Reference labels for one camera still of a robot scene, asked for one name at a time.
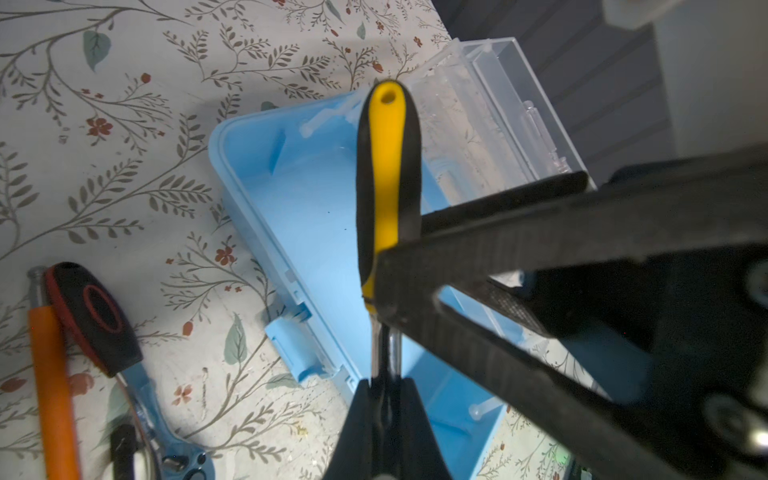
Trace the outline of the yellow black screwdriver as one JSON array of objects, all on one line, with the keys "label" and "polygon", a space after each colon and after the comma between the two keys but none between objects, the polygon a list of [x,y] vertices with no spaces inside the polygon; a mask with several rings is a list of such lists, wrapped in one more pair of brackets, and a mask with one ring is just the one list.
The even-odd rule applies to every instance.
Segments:
[{"label": "yellow black screwdriver", "polygon": [[372,322],[371,382],[400,377],[400,333],[378,320],[375,274],[381,252],[421,235],[421,128],[396,80],[366,97],[357,134],[356,229],[362,298]]}]

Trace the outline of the blue plastic tool box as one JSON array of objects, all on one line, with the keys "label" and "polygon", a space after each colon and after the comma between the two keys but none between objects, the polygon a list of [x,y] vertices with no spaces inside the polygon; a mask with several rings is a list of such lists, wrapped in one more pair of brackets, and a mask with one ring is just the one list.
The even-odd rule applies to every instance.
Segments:
[{"label": "blue plastic tool box", "polygon": [[[513,38],[451,41],[404,83],[420,118],[423,213],[583,168]],[[286,308],[269,339],[295,379],[327,378],[345,400],[371,372],[355,229],[363,100],[244,115],[209,143],[225,208]]]}]

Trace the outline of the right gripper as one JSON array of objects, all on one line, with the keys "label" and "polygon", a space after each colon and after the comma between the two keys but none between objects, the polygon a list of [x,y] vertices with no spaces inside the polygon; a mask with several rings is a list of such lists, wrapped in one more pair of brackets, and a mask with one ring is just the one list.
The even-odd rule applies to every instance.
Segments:
[{"label": "right gripper", "polygon": [[[601,479],[763,479],[766,241],[767,147],[756,145],[387,250],[375,297],[382,320]],[[527,303],[601,395],[436,303],[444,285],[516,269],[549,269]]]}]

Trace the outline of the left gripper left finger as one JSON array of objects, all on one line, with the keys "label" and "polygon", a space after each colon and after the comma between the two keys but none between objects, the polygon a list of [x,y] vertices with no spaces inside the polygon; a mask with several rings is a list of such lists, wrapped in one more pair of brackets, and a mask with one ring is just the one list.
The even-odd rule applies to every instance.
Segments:
[{"label": "left gripper left finger", "polygon": [[323,479],[368,480],[375,477],[375,421],[379,413],[377,390],[369,380],[360,381]]}]

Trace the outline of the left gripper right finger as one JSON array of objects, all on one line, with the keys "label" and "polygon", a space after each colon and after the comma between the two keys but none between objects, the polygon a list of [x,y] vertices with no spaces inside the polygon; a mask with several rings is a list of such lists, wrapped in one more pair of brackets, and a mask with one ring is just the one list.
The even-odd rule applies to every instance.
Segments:
[{"label": "left gripper right finger", "polygon": [[413,379],[399,380],[395,399],[396,477],[405,480],[451,480]]}]

